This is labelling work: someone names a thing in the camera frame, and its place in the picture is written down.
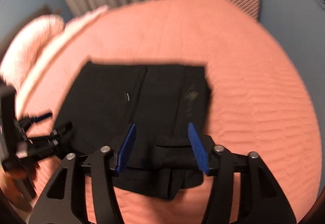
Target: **textured bed cover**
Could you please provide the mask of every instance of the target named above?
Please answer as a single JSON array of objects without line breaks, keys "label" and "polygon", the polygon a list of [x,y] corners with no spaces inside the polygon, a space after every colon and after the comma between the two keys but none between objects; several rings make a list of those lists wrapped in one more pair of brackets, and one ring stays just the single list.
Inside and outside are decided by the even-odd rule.
[{"label": "textured bed cover", "polygon": [[[284,190],[297,221],[316,200],[321,139],[316,115],[296,69],[270,34],[224,0],[156,0],[98,17],[36,69],[17,95],[17,113],[51,109],[57,116],[80,69],[94,63],[206,65],[212,88],[207,133],[233,153],[257,151]],[[31,133],[50,132],[53,121]],[[58,165],[41,163],[37,193]],[[90,178],[87,210],[95,222]],[[125,223],[200,223],[211,179],[163,201],[116,188]],[[234,205],[238,205],[236,177]],[[232,220],[236,220],[236,206]]]}]

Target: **pink pillow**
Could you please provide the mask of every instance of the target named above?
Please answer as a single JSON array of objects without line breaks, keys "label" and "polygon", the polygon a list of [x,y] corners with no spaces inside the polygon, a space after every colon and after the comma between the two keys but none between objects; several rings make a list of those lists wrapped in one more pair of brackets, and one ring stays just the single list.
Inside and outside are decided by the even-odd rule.
[{"label": "pink pillow", "polygon": [[0,77],[16,90],[28,75],[44,46],[64,29],[59,15],[43,15],[28,23],[11,42],[0,66]]}]

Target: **black garment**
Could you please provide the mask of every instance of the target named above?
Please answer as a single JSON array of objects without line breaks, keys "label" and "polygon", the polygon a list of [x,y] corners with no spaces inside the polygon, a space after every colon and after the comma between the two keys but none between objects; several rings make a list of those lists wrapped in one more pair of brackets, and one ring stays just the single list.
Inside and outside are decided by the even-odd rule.
[{"label": "black garment", "polygon": [[116,146],[133,122],[137,126],[134,148],[126,171],[114,178],[114,185],[173,199],[180,188],[202,183],[187,125],[194,122],[197,130],[203,130],[209,95],[203,67],[89,62],[72,85],[55,123],[55,127],[66,121],[74,125],[69,148],[58,156]]}]

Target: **folded black clothing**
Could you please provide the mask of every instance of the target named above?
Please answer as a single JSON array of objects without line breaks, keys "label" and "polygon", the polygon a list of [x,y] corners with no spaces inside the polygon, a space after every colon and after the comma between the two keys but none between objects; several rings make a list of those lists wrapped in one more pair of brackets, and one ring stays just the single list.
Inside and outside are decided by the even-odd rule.
[{"label": "folded black clothing", "polygon": [[129,123],[137,136],[126,170],[114,186],[173,199],[180,188],[202,183],[187,136],[193,122],[203,131],[210,90],[204,67],[97,65],[88,62],[74,81],[56,119],[72,121],[74,134],[58,156],[92,154],[116,146]]}]

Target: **blue gripper pad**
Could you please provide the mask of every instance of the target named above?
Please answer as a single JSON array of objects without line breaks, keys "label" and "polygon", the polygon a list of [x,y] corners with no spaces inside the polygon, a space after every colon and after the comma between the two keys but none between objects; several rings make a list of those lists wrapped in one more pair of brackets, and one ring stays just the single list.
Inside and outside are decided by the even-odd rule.
[{"label": "blue gripper pad", "polygon": [[40,121],[42,121],[42,120],[44,120],[44,119],[47,119],[47,118],[49,118],[49,117],[52,117],[52,115],[53,115],[52,112],[45,113],[45,114],[42,115],[42,116],[31,118],[30,121],[31,121],[31,122],[35,122],[35,123],[37,123],[37,122],[40,122]]},{"label": "blue gripper pad", "polygon": [[202,172],[204,172],[206,175],[208,175],[209,174],[208,154],[192,122],[188,124],[187,132],[199,169]]},{"label": "blue gripper pad", "polygon": [[124,139],[124,142],[120,148],[119,153],[117,154],[117,165],[115,171],[117,172],[118,175],[121,172],[123,172],[126,168],[126,163],[129,160],[136,136],[137,136],[137,127],[133,123]]}]

